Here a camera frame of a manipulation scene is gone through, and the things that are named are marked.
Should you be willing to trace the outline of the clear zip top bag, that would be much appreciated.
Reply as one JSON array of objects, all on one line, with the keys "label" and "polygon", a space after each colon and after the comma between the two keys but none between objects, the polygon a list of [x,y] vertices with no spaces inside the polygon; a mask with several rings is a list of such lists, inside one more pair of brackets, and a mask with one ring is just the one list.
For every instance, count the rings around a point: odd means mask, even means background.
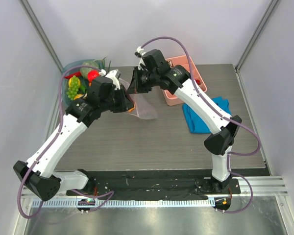
[{"label": "clear zip top bag", "polygon": [[132,115],[144,120],[158,118],[158,114],[155,108],[147,102],[142,94],[130,94],[129,96],[135,102],[136,110],[134,113],[131,114],[128,112],[124,112],[125,114]]}]

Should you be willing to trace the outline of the red apple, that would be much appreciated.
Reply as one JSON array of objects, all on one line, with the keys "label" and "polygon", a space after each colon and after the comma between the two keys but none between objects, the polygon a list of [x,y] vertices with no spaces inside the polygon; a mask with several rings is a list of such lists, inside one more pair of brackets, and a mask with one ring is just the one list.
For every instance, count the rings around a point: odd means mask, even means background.
[{"label": "red apple", "polygon": [[99,76],[100,76],[100,73],[97,70],[92,70],[88,73],[87,79],[91,83],[93,80],[95,80]]}]

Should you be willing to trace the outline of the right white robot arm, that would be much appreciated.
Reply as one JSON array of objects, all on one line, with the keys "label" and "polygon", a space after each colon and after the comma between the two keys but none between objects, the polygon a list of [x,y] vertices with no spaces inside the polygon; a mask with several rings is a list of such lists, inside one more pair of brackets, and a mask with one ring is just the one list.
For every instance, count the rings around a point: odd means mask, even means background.
[{"label": "right white robot arm", "polygon": [[204,146],[212,154],[213,161],[209,186],[216,193],[225,192],[232,179],[226,155],[232,149],[239,129],[236,123],[241,123],[241,118],[223,111],[191,79],[190,68],[170,65],[160,50],[144,52],[139,47],[135,55],[140,62],[133,70],[128,94],[144,94],[153,87],[160,87],[182,100],[205,122],[211,134],[204,141]]}]

